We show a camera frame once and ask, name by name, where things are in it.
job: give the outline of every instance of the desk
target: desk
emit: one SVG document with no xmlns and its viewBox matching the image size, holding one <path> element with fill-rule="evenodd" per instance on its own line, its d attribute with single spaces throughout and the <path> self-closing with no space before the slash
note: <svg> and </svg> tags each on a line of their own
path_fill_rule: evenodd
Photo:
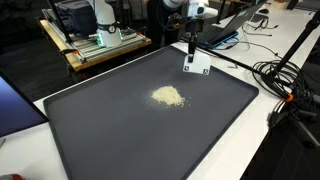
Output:
<svg viewBox="0 0 320 180">
<path fill-rule="evenodd" d="M 49 25 L 49 22 L 47 20 L 40 20 L 39 24 L 40 24 L 41 28 L 43 29 L 43 31 L 46 34 L 48 34 L 48 36 L 52 39 L 52 41 L 58 47 L 59 51 L 64 50 L 64 49 L 70 49 L 70 47 L 67 45 L 67 43 L 64 42 L 64 40 L 58 35 L 58 33 L 54 30 L 54 28 L 52 28 Z M 119 49 L 117 51 L 112 51 L 112 52 L 110 52 L 110 53 L 108 53 L 98 59 L 95 59 L 93 61 L 88 61 L 85 63 L 81 63 L 79 58 L 72 53 L 66 54 L 65 59 L 66 59 L 67 63 L 70 64 L 72 69 L 75 72 L 78 72 L 80 70 L 84 70 L 86 68 L 89 68 L 91 66 L 94 66 L 94 65 L 102 63 L 102 62 L 105 62 L 107 60 L 118 57 L 120 55 L 123 55 L 123 54 L 129 53 L 129 52 L 132 52 L 134 50 L 140 49 L 140 48 L 145 47 L 149 44 L 151 44 L 151 39 L 146 38 L 146 40 L 144 42 L 141 41 L 140 43 L 134 44 L 133 46 Z"/>
<path fill-rule="evenodd" d="M 270 9 L 270 26 L 279 24 L 279 28 L 268 30 L 273 34 L 272 37 L 249 36 L 249 41 L 266 45 L 282 56 L 311 19 L 312 16 L 308 14 L 309 12 L 301 10 Z M 315 30 L 294 55 L 292 62 L 301 67 L 319 35 L 320 29 Z M 185 43 L 176 43 L 174 46 L 187 52 Z M 248 65 L 274 58 L 273 54 L 259 47 L 252 46 L 246 51 L 245 44 L 221 53 Z M 212 65 L 259 87 L 251 72 L 243 68 L 228 68 L 231 63 L 215 57 L 212 57 Z M 261 87 L 259 89 L 260 94 L 230 126 L 189 179 L 238 180 L 241 177 L 268 132 L 268 114 L 279 101 Z M 35 104 L 44 112 L 42 102 L 43 100 L 39 100 Z M 0 162 L 0 174 L 16 172 L 33 179 L 67 179 L 48 124 L 8 136 L 6 144 L 0 149 Z"/>
</svg>

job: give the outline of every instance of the black tray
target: black tray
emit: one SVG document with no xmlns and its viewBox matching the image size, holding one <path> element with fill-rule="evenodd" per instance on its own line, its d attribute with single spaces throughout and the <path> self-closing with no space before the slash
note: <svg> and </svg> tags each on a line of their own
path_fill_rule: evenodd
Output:
<svg viewBox="0 0 320 180">
<path fill-rule="evenodd" d="M 258 89 L 214 67 L 182 72 L 174 47 L 63 91 L 44 101 L 69 179 L 187 178 Z M 150 98 L 172 85 L 186 98 L 167 107 Z"/>
</svg>

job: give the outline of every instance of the computer screen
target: computer screen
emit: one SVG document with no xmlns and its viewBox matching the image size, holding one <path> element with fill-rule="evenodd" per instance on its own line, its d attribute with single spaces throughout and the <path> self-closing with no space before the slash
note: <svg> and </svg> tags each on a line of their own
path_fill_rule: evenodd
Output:
<svg viewBox="0 0 320 180">
<path fill-rule="evenodd" d="M 47 121 L 33 103 L 0 72 L 0 137 Z"/>
</svg>

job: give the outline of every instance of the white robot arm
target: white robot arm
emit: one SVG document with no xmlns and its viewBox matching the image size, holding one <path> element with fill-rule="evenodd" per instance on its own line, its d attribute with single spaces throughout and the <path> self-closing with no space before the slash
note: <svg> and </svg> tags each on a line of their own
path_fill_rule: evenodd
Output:
<svg viewBox="0 0 320 180">
<path fill-rule="evenodd" d="M 113 8 L 105 0 L 87 0 L 95 11 L 97 18 L 98 45 L 114 47 L 121 44 L 120 29 L 114 17 Z"/>
<path fill-rule="evenodd" d="M 165 7 L 168 10 L 177 10 L 182 4 L 188 2 L 188 0 L 163 0 Z M 218 11 L 212 9 L 209 6 L 208 0 L 190 0 L 188 8 L 188 17 L 201 17 L 211 18 L 218 14 Z"/>
</svg>

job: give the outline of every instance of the laptop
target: laptop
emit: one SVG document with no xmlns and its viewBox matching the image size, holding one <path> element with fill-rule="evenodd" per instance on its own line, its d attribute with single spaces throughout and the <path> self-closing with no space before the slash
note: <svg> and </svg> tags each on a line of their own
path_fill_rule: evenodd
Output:
<svg viewBox="0 0 320 180">
<path fill-rule="evenodd" d="M 204 24 L 203 32 L 198 33 L 198 44 L 205 46 L 206 48 L 215 48 L 219 46 L 222 42 L 225 42 L 231 38 L 238 35 L 237 30 L 248 20 L 252 18 L 255 12 L 260 9 L 264 4 L 259 3 L 247 9 L 241 10 L 236 13 L 232 20 L 227 24 L 226 27 L 221 28 L 211 24 Z M 181 37 L 184 41 L 189 41 L 190 34 L 186 33 Z"/>
</svg>

